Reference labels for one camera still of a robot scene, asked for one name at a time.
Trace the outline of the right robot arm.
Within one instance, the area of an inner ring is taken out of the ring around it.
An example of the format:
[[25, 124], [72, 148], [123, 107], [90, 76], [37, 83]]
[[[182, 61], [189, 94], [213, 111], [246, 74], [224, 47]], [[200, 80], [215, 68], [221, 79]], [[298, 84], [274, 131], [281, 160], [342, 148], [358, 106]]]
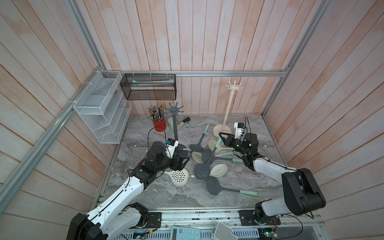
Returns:
[[263, 225], [277, 215], [304, 215], [324, 208], [326, 199], [309, 169], [293, 169], [275, 163], [258, 152], [259, 141], [256, 134], [246, 133], [241, 141], [234, 135], [220, 132], [225, 146], [242, 154], [242, 161], [250, 170], [264, 174], [283, 186], [283, 195], [255, 205], [256, 223]]

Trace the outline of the grey skimmer hung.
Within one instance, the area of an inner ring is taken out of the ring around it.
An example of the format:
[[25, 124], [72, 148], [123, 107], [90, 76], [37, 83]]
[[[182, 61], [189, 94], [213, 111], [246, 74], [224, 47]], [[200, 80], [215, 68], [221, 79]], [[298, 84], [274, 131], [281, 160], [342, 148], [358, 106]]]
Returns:
[[220, 143], [222, 142], [222, 139], [219, 138], [214, 150], [212, 151], [211, 154], [206, 154], [205, 152], [203, 153], [203, 159], [206, 159], [207, 161], [202, 164], [198, 164], [195, 169], [194, 169], [194, 176], [195, 178], [199, 180], [205, 180], [210, 176], [210, 164], [212, 163], [213, 157], [215, 155], [215, 152], [217, 148], [220, 146]]
[[224, 158], [224, 157], [217, 157], [213, 154], [213, 152], [210, 149], [204, 150], [202, 153], [202, 163], [209, 163], [212, 164], [216, 160], [223, 160], [223, 161], [230, 161], [235, 163], [243, 163], [242, 159], [230, 159], [230, 158]]

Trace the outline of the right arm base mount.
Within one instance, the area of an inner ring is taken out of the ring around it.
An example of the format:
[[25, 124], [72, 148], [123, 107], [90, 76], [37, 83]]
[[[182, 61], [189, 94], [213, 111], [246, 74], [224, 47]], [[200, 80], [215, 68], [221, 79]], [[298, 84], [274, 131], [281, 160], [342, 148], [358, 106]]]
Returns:
[[279, 216], [266, 216], [261, 209], [240, 210], [240, 221], [242, 226], [281, 225]]

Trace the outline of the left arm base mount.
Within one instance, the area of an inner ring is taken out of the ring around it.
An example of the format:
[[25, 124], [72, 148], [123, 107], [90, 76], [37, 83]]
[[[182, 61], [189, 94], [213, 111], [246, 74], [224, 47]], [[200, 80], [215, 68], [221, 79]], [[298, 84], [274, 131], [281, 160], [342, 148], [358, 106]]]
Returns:
[[149, 209], [140, 203], [133, 203], [129, 207], [138, 210], [141, 214], [141, 218], [135, 228], [158, 229], [161, 227], [162, 212], [150, 212]]

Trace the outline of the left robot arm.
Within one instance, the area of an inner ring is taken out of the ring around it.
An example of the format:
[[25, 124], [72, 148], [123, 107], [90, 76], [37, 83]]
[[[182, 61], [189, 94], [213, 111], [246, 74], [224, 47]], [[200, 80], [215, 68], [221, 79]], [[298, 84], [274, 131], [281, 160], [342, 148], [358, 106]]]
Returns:
[[113, 240], [129, 228], [149, 227], [148, 209], [131, 201], [158, 178], [158, 173], [167, 169], [183, 170], [189, 161], [188, 151], [186, 146], [172, 139], [164, 144], [153, 143], [146, 156], [112, 195], [87, 214], [78, 213], [73, 217], [67, 239]]

